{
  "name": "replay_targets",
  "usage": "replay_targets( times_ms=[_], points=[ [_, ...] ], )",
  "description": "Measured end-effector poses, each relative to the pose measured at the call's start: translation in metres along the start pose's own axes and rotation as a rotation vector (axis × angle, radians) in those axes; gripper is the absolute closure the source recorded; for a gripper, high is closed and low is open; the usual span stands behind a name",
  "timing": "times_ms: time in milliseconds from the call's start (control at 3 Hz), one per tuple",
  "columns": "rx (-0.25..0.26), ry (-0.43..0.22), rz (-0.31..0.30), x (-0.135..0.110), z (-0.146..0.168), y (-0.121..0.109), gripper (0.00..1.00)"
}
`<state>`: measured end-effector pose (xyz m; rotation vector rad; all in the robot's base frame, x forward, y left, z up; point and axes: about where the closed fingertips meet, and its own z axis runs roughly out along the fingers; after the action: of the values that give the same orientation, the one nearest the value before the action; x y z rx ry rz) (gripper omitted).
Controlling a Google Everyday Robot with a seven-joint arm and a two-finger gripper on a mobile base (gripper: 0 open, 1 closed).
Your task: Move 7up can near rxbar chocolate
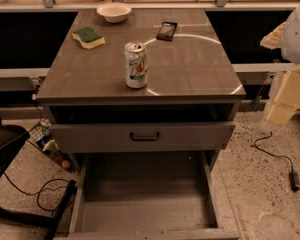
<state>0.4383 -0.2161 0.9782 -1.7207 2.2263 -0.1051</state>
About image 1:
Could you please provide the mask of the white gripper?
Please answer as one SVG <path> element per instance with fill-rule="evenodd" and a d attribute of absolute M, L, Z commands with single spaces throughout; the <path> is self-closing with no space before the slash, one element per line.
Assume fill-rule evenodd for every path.
<path fill-rule="evenodd" d="M 281 47 L 282 57 L 300 64 L 300 4 L 283 22 L 260 41 L 267 49 Z M 275 125 L 285 125 L 300 109 L 300 67 L 286 72 L 269 108 L 266 120 Z"/>

